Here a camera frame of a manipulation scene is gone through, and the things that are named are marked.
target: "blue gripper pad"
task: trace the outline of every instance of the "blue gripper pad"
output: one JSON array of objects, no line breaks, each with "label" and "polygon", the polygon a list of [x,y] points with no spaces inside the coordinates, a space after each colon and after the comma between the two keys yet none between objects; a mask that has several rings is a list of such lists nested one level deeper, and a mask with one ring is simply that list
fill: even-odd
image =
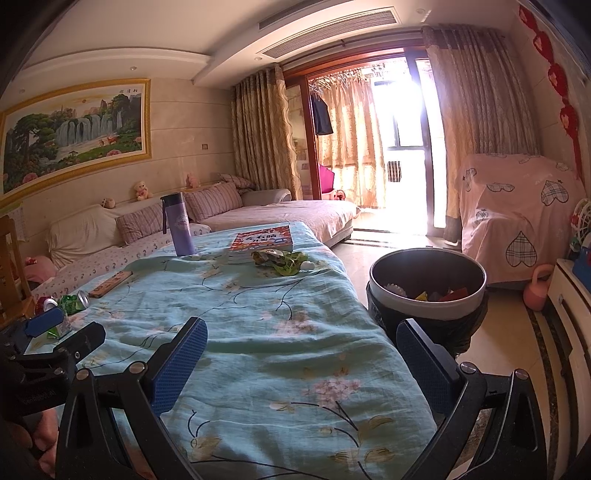
[{"label": "blue gripper pad", "polygon": [[453,357],[441,345],[433,343],[412,319],[398,325],[396,345],[429,407],[449,415],[463,387]]},{"label": "blue gripper pad", "polygon": [[64,311],[57,307],[40,313],[27,322],[25,334],[29,337],[38,337],[63,322],[64,317]]},{"label": "blue gripper pad", "polygon": [[148,360],[144,393],[158,416],[171,410],[207,345],[207,325],[191,317],[170,343],[160,345]]}]

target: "pink bag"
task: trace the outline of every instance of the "pink bag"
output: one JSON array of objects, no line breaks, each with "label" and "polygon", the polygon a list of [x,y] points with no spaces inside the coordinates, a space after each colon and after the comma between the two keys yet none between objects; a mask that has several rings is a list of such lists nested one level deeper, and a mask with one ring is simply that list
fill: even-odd
[{"label": "pink bag", "polygon": [[335,173],[324,165],[318,165],[318,176],[320,177],[320,192],[332,192],[335,188]]}]

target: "beige curtain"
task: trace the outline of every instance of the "beige curtain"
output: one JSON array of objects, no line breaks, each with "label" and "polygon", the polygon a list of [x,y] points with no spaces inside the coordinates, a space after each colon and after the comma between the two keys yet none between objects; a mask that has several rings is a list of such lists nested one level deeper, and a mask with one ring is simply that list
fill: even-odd
[{"label": "beige curtain", "polygon": [[334,133],[317,137],[318,161],[335,173],[335,189],[362,207],[385,207],[386,172],[370,82],[349,71],[317,79]]},{"label": "beige curtain", "polygon": [[461,237],[458,177],[466,155],[538,154],[540,141],[515,56],[501,32],[469,25],[424,27],[447,150],[444,237]]},{"label": "beige curtain", "polygon": [[232,90],[236,174],[259,189],[288,189],[302,199],[296,150],[288,121],[285,80],[275,64],[245,78]]}]

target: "pink striped cushion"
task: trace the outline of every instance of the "pink striped cushion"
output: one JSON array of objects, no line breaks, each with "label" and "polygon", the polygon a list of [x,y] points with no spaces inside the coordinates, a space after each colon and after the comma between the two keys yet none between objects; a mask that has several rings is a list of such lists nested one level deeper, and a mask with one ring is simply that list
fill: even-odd
[{"label": "pink striped cushion", "polygon": [[197,223],[242,207],[242,198],[233,183],[219,183],[208,189],[184,192],[183,197],[189,218]]},{"label": "pink striped cushion", "polygon": [[115,219],[121,237],[127,245],[162,230],[162,204],[156,203],[137,212]]}]

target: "stuffed toy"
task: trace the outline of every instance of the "stuffed toy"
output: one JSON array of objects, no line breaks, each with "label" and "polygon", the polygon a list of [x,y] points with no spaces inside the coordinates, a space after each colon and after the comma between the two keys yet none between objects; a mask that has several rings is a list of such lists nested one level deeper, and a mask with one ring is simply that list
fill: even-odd
[{"label": "stuffed toy", "polygon": [[108,209],[115,208],[115,201],[112,198],[107,197],[103,199],[103,201],[100,203],[100,206]]},{"label": "stuffed toy", "polygon": [[188,189],[196,189],[199,187],[199,181],[193,173],[187,173],[186,185]]},{"label": "stuffed toy", "polygon": [[152,198],[152,194],[148,190],[148,187],[146,186],[144,181],[139,181],[138,183],[136,183],[134,189],[138,201]]}]

